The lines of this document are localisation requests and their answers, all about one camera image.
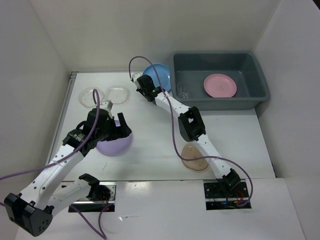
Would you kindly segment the clear square dish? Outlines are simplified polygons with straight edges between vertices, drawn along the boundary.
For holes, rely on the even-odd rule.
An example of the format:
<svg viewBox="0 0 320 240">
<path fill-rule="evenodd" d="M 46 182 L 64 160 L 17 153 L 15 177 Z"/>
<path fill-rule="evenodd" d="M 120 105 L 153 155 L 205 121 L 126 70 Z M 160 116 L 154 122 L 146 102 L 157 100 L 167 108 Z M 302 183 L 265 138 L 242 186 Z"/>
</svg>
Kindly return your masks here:
<svg viewBox="0 0 320 240">
<path fill-rule="evenodd" d="M 99 102 L 100 103 L 105 98 L 104 92 L 98 87 L 94 86 L 94 87 L 88 87 L 88 88 L 84 89 L 79 94 L 78 101 L 86 108 L 94 108 L 96 106 L 94 98 L 93 98 L 94 89 L 96 89 L 99 94 Z"/>
<path fill-rule="evenodd" d="M 113 105 L 123 105 L 129 100 L 130 90 L 126 86 L 112 85 L 105 91 L 105 100 Z"/>
</svg>

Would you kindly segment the clear glass cup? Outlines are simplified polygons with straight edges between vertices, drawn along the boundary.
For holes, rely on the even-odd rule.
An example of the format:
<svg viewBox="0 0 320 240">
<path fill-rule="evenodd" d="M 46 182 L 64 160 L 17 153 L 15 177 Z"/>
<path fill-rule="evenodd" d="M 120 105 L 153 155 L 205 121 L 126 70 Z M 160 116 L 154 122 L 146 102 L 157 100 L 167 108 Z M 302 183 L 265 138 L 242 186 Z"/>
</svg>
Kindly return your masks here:
<svg viewBox="0 0 320 240">
<path fill-rule="evenodd" d="M 189 99 L 191 96 L 190 86 L 187 82 L 179 82 L 176 86 L 177 96 L 181 99 Z"/>
</svg>

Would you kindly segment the brown translucent square dish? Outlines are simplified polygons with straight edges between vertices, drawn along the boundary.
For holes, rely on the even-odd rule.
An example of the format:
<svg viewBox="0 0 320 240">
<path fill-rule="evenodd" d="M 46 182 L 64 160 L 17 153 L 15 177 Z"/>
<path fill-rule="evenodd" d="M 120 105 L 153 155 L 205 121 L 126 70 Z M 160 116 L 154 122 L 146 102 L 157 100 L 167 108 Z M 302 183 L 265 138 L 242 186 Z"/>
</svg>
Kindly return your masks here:
<svg viewBox="0 0 320 240">
<path fill-rule="evenodd" d="M 180 155 L 182 157 L 181 162 L 183 163 L 183 165 L 193 171 L 203 172 L 209 166 L 208 162 L 204 158 L 194 160 L 196 158 L 202 157 L 203 155 L 196 148 L 196 146 L 191 143 L 188 143 L 183 147 Z"/>
</svg>

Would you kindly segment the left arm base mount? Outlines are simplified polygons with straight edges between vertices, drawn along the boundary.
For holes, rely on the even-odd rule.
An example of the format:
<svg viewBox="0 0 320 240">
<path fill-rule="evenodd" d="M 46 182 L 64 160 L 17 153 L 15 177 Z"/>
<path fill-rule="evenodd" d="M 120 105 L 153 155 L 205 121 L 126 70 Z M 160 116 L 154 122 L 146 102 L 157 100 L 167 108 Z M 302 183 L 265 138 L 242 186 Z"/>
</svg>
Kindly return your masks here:
<svg viewBox="0 0 320 240">
<path fill-rule="evenodd" d="M 109 204 L 105 212 L 114 212 L 117 183 L 102 181 L 100 183 L 100 188 L 101 191 L 93 200 L 84 197 L 75 201 L 72 205 L 81 213 L 99 213 L 107 206 L 107 204 Z"/>
</svg>

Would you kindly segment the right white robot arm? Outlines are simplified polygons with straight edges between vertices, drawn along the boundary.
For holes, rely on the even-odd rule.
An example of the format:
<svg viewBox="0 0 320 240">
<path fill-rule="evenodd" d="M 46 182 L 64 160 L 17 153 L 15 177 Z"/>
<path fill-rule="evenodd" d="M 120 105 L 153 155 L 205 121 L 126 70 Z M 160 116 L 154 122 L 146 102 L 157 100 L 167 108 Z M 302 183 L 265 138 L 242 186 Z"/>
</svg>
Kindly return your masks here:
<svg viewBox="0 0 320 240">
<path fill-rule="evenodd" d="M 220 193 L 225 197 L 232 196 L 237 191 L 241 178 L 227 161 L 220 157 L 211 143 L 198 108 L 184 105 L 168 92 L 162 91 L 161 87 L 155 87 L 149 75 L 141 75 L 131 81 L 136 85 L 136 91 L 148 102 L 168 111 L 172 122 L 177 120 L 181 137 L 193 144 L 211 167 L 219 182 Z"/>
</svg>

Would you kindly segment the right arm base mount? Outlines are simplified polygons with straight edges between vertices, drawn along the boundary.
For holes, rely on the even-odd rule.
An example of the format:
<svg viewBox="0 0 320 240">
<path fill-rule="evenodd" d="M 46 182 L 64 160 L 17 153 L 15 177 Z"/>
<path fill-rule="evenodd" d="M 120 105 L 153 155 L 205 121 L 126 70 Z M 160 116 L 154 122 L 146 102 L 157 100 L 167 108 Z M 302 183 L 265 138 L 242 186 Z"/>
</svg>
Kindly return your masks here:
<svg viewBox="0 0 320 240">
<path fill-rule="evenodd" d="M 252 208 L 250 202 L 244 206 L 239 206 L 249 198 L 249 192 L 245 181 L 241 181 L 227 198 L 217 181 L 204 181 L 203 189 L 207 211 Z"/>
</svg>

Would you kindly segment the purple plate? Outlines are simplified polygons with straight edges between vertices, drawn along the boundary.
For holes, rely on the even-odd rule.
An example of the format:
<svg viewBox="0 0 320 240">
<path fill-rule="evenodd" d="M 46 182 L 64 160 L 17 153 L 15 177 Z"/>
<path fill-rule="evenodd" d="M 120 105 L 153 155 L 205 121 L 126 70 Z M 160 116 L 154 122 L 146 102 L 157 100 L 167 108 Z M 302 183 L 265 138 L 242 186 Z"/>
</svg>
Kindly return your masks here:
<svg viewBox="0 0 320 240">
<path fill-rule="evenodd" d="M 105 156 L 114 157 L 125 152 L 132 143 L 133 134 L 124 138 L 118 138 L 112 141 L 100 141 L 97 143 L 96 149 Z"/>
</svg>

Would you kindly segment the blue plate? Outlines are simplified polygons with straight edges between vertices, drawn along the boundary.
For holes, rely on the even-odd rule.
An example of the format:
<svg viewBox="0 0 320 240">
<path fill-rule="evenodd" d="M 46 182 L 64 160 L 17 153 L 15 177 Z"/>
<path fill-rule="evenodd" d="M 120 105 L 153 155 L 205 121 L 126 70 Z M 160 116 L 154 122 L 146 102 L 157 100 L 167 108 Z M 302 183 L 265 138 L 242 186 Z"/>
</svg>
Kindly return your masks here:
<svg viewBox="0 0 320 240">
<path fill-rule="evenodd" d="M 169 67 L 161 63 L 155 63 L 154 67 L 160 78 L 160 83 L 162 85 L 162 88 L 169 93 L 172 89 Z M 142 74 L 150 76 L 152 78 L 152 81 L 155 87 L 160 86 L 156 72 L 154 71 L 154 68 L 151 65 L 145 68 Z"/>
</svg>

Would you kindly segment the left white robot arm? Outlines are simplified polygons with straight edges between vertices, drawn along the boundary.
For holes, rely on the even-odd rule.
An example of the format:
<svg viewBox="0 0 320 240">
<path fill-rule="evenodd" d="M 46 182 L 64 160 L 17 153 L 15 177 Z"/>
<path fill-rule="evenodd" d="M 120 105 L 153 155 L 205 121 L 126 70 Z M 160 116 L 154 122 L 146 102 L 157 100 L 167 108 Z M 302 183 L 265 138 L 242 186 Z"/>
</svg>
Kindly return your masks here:
<svg viewBox="0 0 320 240">
<path fill-rule="evenodd" d="M 87 198 L 107 200 L 110 192 L 94 176 L 84 173 L 67 186 L 61 183 L 69 172 L 99 142 L 129 137 L 132 133 L 123 113 L 118 119 L 104 109 L 92 109 L 85 121 L 70 131 L 57 154 L 20 193 L 4 199 L 9 219 L 34 237 L 45 232 L 53 217 L 73 202 Z"/>
</svg>

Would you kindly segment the pink plate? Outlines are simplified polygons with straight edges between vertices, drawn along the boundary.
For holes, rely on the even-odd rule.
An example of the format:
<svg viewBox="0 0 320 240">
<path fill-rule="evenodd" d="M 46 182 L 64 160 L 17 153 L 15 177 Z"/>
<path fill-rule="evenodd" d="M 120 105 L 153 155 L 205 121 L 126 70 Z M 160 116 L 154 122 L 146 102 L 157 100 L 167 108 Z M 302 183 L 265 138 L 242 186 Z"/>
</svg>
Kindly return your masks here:
<svg viewBox="0 0 320 240">
<path fill-rule="evenodd" d="M 237 93 L 235 81 L 221 73 L 207 76 L 203 82 L 205 92 L 213 98 L 232 98 Z"/>
</svg>

